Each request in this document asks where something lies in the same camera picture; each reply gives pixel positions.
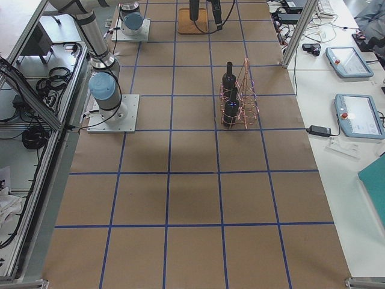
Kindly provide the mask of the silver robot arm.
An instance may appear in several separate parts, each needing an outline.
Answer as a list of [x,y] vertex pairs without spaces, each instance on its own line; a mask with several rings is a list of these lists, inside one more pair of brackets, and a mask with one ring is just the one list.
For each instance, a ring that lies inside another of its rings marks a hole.
[[[211,3],[212,14],[217,29],[215,31],[209,32],[206,10],[200,8],[200,1],[189,1],[189,8],[181,8],[179,10],[179,34],[213,34],[223,29],[227,19],[222,20],[220,1],[208,2]],[[131,32],[139,32],[139,30],[144,26],[145,21],[145,18],[140,12],[140,7],[137,1],[120,4],[119,19],[122,22],[121,30],[126,35]]]
[[94,9],[117,5],[118,1],[50,1],[60,14],[68,14],[74,20],[81,39],[90,53],[93,76],[88,88],[99,106],[103,121],[115,121],[121,118],[123,96],[119,86],[120,65],[110,52],[106,40],[97,24]]

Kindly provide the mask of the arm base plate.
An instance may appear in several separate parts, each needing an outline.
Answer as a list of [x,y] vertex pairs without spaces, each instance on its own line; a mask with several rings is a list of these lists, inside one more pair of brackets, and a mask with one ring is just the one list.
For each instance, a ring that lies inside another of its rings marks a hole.
[[140,95],[123,95],[117,110],[101,110],[94,100],[87,131],[89,133],[133,133],[136,129]]
[[138,30],[131,30],[124,26],[120,19],[116,20],[111,41],[112,42],[147,42],[149,40],[150,19],[144,19]]

